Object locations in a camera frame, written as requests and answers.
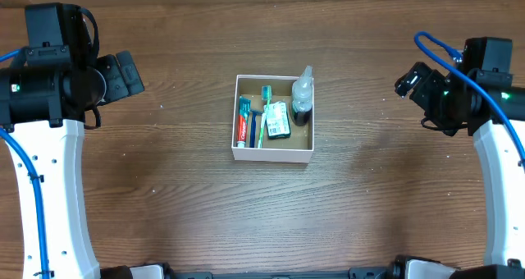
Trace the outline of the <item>clear spray bottle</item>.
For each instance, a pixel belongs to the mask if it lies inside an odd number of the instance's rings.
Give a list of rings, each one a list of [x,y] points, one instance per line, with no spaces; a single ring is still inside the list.
[[[303,74],[292,84],[291,116],[295,125],[305,126],[313,111],[313,68],[306,66]]]

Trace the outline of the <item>teal toothpaste tube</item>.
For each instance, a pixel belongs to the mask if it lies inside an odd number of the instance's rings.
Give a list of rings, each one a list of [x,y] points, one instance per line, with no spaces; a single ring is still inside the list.
[[[239,100],[239,115],[238,115],[238,126],[237,126],[237,147],[244,148],[246,145],[247,137],[247,120],[251,110],[251,101],[243,96],[240,96]]]

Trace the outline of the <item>blue disposable razor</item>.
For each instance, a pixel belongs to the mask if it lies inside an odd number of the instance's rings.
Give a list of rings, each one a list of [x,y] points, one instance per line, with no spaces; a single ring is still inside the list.
[[[257,116],[261,116],[263,112],[258,110],[251,110],[252,120],[251,120],[251,129],[250,129],[250,140],[249,140],[249,147],[254,148],[255,147],[255,136],[256,136],[256,128],[257,128]]]

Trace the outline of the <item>green toothbrush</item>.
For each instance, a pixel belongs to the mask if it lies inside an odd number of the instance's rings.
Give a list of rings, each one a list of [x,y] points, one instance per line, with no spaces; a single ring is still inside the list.
[[[259,132],[259,138],[258,138],[258,149],[261,149],[263,147],[263,138],[264,138],[264,129],[266,125],[266,119],[267,119],[267,111],[269,110],[269,105],[272,101],[272,87],[270,85],[264,85],[262,87],[262,101],[263,101],[263,112],[261,117],[261,123],[260,123],[260,132]]]

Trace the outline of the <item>white green soap packet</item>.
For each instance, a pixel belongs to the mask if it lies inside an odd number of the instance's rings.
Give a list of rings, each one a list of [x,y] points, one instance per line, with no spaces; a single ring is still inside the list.
[[[266,126],[270,140],[290,138],[291,129],[286,102],[270,103],[265,107]]]

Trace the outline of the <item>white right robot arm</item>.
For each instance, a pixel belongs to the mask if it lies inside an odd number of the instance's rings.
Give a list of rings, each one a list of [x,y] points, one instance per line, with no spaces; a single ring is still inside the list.
[[[453,136],[467,129],[480,160],[486,196],[483,264],[460,270],[426,258],[398,257],[393,278],[522,278],[524,276],[524,162],[493,107],[456,75],[423,62],[395,82],[395,92],[423,111],[431,129]]]

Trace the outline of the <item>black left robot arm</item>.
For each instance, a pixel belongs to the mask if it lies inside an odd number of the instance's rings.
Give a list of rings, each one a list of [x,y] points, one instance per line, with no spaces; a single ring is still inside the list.
[[[2,56],[1,137],[18,184],[24,278],[138,278],[142,267],[101,268],[89,238],[82,181],[85,113],[144,91],[129,52],[85,68],[35,50]]]

